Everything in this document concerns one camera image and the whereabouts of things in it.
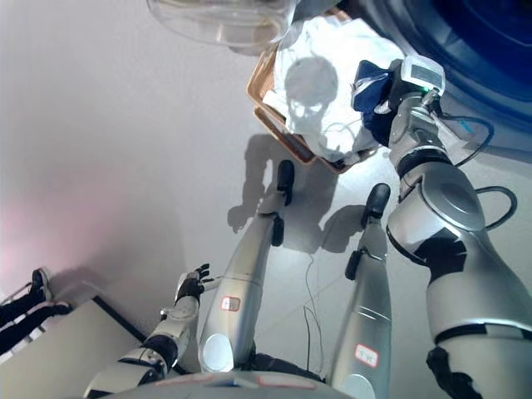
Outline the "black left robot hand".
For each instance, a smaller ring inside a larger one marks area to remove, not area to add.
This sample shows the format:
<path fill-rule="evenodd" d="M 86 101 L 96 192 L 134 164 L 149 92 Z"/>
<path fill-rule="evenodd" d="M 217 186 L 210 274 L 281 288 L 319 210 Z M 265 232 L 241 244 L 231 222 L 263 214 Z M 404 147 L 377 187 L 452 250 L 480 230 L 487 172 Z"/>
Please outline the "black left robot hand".
<path fill-rule="evenodd" d="M 221 279 L 221 276 L 210 275 L 209 264 L 202 264 L 191 272 L 181 274 L 175 290 L 174 304 L 185 297 L 200 300 L 203 293 L 217 288 Z"/>

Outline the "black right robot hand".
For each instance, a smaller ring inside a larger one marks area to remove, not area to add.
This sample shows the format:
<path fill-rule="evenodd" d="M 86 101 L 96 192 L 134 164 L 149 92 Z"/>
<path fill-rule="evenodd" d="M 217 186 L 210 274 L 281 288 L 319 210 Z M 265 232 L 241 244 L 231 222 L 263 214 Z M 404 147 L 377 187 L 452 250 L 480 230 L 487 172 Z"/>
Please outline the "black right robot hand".
<path fill-rule="evenodd" d="M 391 83 L 385 90 L 384 98 L 380 105 L 380 112 L 387 114 L 392 111 L 397 111 L 401 102 L 413 91 L 411 83 L 401 78 L 401 72 L 394 71 L 392 73 Z"/>

